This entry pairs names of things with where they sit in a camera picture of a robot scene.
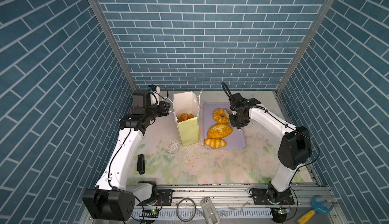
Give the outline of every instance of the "table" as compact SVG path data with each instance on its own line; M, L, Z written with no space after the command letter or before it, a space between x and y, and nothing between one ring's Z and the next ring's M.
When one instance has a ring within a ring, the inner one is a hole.
M255 97L272 113L282 116L272 91L239 91L243 97ZM158 185L268 183L280 164L279 142L261 124L250 121L244 128L247 147L244 150L208 150L203 142L202 106L204 102L227 102L223 91L203 91L200 96L200 142L182 146L173 113L159 117L146 129L128 170L127 186L141 180ZM145 155L145 174L136 170L137 155ZM312 182L306 167L293 182Z

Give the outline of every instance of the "white arm segment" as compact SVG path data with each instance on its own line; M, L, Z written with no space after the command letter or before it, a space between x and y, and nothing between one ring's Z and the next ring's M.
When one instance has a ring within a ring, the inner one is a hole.
M107 167L105 168L101 178L96 183L96 186L98 186L99 189L106 189L106 190L112 189L108 184L108 170L112 158L114 157L115 153L120 149L120 151L116 154L115 159L111 164L111 169L110 169L111 176L109 177L109 180L110 180L110 184L113 187L126 190L127 171L132 162L135 150L138 147L142 137L143 134L142 132L140 132L140 130L135 131L134 129L130 129L130 128L124 128L122 130L119 130L118 141L116 142L115 148L108 161Z
M293 124L290 124L286 122L285 120L281 119L275 114L272 114L274 117L276 117L279 121L281 121L284 124L288 124L289 127L292 129L296 129L297 127ZM259 122L261 125L263 125L266 129L268 129L271 133L273 133L281 142L282 137L285 135L286 132L292 132L291 129L286 128L283 124L275 120L272 116L269 115L269 113L265 113L265 110L258 109L258 108L251 108L249 111L249 117L257 122ZM299 164L296 169L298 169L300 166L304 165L303 163ZM271 183L273 187L278 192L284 192L289 188L289 183L292 181L292 178L294 176L295 170L292 170L290 168L285 167L282 163L278 165L277 172L275 173L274 178L271 180Z

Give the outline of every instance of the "paper bag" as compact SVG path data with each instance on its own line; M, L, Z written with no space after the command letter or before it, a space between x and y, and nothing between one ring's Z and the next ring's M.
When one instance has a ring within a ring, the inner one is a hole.
M178 132L183 146L192 145L199 142L198 133L198 116L200 114L200 107L196 98L196 94L191 91L173 94L173 110L175 121L178 127ZM182 113L191 114L194 116L178 123Z

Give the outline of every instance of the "tray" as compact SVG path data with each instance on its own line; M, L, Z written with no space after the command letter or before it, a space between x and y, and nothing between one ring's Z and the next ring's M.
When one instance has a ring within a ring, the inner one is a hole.
M203 105L203 127L204 127L204 141L207 138L207 132L208 130L217 124L217 122L213 118L214 110L219 108L230 108L229 102L206 102ZM233 127L234 131L227 137L223 138L223 140L226 141L227 145L225 147L219 148L219 149L225 149L225 150L243 150L246 148L246 137L244 135L244 130L238 131L235 127ZM206 149L210 150L219 150L219 149L213 149L206 144L204 144L204 147Z

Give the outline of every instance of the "black mounting plate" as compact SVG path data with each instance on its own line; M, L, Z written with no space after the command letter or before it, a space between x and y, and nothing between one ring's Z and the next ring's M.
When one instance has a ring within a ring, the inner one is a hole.
M162 205L171 206L173 198L172 189L158 189L158 195L162 197Z
M268 189L256 189L256 188L249 190L249 193L252 196L255 205L274 205L272 202L268 200L268 196L266 193L267 190ZM288 205L288 204L294 205L294 199L290 189L287 191L287 194L285 195L285 199L283 201L283 205Z

